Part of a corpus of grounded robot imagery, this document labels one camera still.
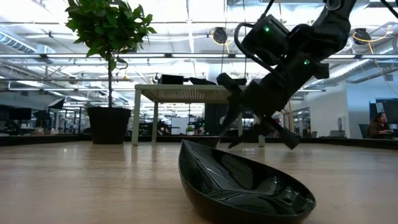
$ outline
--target white table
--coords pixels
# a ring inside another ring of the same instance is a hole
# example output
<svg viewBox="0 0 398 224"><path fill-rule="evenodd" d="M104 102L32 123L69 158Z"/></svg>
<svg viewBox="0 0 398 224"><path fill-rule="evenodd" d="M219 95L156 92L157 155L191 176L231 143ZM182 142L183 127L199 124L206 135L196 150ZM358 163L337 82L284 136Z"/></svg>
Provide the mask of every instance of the white table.
<svg viewBox="0 0 398 224"><path fill-rule="evenodd" d="M132 122L131 142L138 145L139 113L141 95L154 102L154 120L152 125L152 142L156 142L159 103L228 103L230 96L223 86L219 85L135 85L134 117ZM238 134L243 134L242 122L238 122ZM259 146L264 146L264 138L259 138Z"/></svg>

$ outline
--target wooden table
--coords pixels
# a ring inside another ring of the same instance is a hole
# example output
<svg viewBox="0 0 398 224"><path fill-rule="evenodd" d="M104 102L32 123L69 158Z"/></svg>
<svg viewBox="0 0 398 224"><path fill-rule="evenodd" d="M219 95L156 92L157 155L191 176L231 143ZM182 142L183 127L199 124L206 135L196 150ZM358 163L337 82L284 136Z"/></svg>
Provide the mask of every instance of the wooden table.
<svg viewBox="0 0 398 224"><path fill-rule="evenodd" d="M134 117L132 122L131 142L138 145L139 113L141 95L154 102L154 121L152 125L152 142L156 142L159 103L228 103L231 94L219 85L135 85ZM243 124L238 122L238 134L243 134ZM264 138L259 138L260 146L264 146Z"/></svg>
<svg viewBox="0 0 398 224"><path fill-rule="evenodd" d="M393 224L398 151L327 144L218 149L280 169L315 195L303 224ZM2 147L2 224L205 224L182 189L180 144L68 142Z"/></svg>

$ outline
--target woman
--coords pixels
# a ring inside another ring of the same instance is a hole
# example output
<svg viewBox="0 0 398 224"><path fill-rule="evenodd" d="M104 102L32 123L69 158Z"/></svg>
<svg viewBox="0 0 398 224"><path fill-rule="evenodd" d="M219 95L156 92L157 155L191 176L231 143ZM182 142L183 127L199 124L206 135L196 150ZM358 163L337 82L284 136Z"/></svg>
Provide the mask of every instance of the woman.
<svg viewBox="0 0 398 224"><path fill-rule="evenodd" d="M369 137L373 139L389 138L387 134L391 132L387 125L386 114L378 113L369 126Z"/></svg>

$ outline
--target ceiling light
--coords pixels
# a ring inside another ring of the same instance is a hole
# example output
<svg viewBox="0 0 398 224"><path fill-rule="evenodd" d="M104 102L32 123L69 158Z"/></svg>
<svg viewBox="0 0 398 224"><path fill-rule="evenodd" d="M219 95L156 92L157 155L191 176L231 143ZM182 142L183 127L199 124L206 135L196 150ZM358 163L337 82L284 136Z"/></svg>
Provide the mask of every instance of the ceiling light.
<svg viewBox="0 0 398 224"><path fill-rule="evenodd" d="M51 89L51 88L45 88L45 89L43 89L44 91L73 91L73 90L75 90L75 89L63 89L63 88L58 88L58 89Z"/></svg>
<svg viewBox="0 0 398 224"><path fill-rule="evenodd" d="M40 84L40 83L34 82L34 81L17 81L17 82L24 84L24 85L34 86L34 87L42 87L43 86L43 84Z"/></svg>
<svg viewBox="0 0 398 224"><path fill-rule="evenodd" d="M55 96L65 96L64 94L61 94L59 92L55 92L55 91L50 91L51 94L54 94Z"/></svg>
<svg viewBox="0 0 398 224"><path fill-rule="evenodd" d="M103 88L84 88L84 89L77 89L78 91L108 91L107 89Z"/></svg>
<svg viewBox="0 0 398 224"><path fill-rule="evenodd" d="M1 54L0 58L41 58L38 54Z"/></svg>
<svg viewBox="0 0 398 224"><path fill-rule="evenodd" d="M121 54L120 58L164 58L164 54Z"/></svg>
<svg viewBox="0 0 398 224"><path fill-rule="evenodd" d="M26 39L36 39L36 38L46 38L49 37L48 35L45 34L36 34L36 35L26 35Z"/></svg>
<svg viewBox="0 0 398 224"><path fill-rule="evenodd" d="M90 100L89 98L86 98L84 96L68 96L69 98L72 98L74 100L80 100L80 101L87 101Z"/></svg>
<svg viewBox="0 0 398 224"><path fill-rule="evenodd" d="M84 105L64 105L64 106L71 107L71 108L84 107Z"/></svg>
<svg viewBox="0 0 398 224"><path fill-rule="evenodd" d="M36 88L9 88L9 91L40 91L40 89Z"/></svg>
<svg viewBox="0 0 398 224"><path fill-rule="evenodd" d="M355 55L331 55L327 59L348 59L355 58Z"/></svg>
<svg viewBox="0 0 398 224"><path fill-rule="evenodd" d="M173 58L221 58L222 54L172 54Z"/></svg>
<svg viewBox="0 0 398 224"><path fill-rule="evenodd" d="M398 55L363 55L365 59L398 59Z"/></svg>
<svg viewBox="0 0 398 224"><path fill-rule="evenodd" d="M113 89L114 91L135 91L133 88L121 88L121 89Z"/></svg>
<svg viewBox="0 0 398 224"><path fill-rule="evenodd" d="M85 54L47 54L48 58L86 58ZM94 54L90 58L102 58L99 54Z"/></svg>
<svg viewBox="0 0 398 224"><path fill-rule="evenodd" d="M326 90L297 90L297 91L302 93L309 93L309 92L322 92Z"/></svg>

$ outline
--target tree trunk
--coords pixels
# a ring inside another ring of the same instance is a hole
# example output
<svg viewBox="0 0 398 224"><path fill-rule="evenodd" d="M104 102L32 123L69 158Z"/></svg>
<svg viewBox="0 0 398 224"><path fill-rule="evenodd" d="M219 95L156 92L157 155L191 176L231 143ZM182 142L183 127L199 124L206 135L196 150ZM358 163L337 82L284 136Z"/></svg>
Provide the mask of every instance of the tree trunk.
<svg viewBox="0 0 398 224"><path fill-rule="evenodd" d="M111 70L111 54L108 54L108 107L112 108L112 70Z"/></svg>

